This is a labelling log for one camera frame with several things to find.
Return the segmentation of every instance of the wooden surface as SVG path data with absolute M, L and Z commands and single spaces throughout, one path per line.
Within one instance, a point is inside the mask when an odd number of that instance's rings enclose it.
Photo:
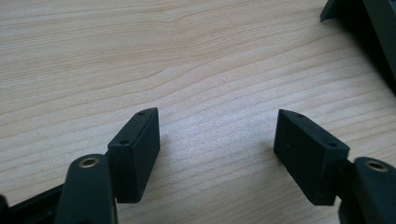
M 162 149 L 120 223 L 339 223 L 273 153 L 277 110 L 396 165 L 396 101 L 326 1 L 0 2 L 0 193 L 63 183 L 157 106 Z

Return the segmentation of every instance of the light wood tabletop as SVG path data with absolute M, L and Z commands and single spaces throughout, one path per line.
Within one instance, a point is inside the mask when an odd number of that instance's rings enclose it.
M 305 114 L 396 166 L 396 101 L 325 0 L 0 2 L 0 193 L 14 205 L 158 107 L 161 151 L 120 223 L 339 223 L 273 151 Z

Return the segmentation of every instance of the wood grain pattern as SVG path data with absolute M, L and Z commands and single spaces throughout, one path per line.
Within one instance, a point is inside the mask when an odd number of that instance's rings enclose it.
M 0 2 L 0 193 L 64 181 L 135 112 L 162 150 L 120 223 L 339 223 L 273 153 L 279 108 L 396 165 L 396 102 L 324 0 Z

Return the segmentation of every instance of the screw hole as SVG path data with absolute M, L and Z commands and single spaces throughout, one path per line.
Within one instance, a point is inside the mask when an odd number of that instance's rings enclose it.
M 378 172 L 387 172 L 388 171 L 388 167 L 386 167 L 385 165 L 376 162 L 376 161 L 367 161 L 364 163 L 367 167 L 369 167 L 372 170 L 378 171 Z
M 121 145 L 127 145 L 129 143 L 128 140 L 120 140 Z
M 91 157 L 91 158 L 81 161 L 78 165 L 81 168 L 90 168 L 90 167 L 93 167 L 94 165 L 96 165 L 98 162 L 99 162 L 99 159 L 97 159 L 95 157 Z

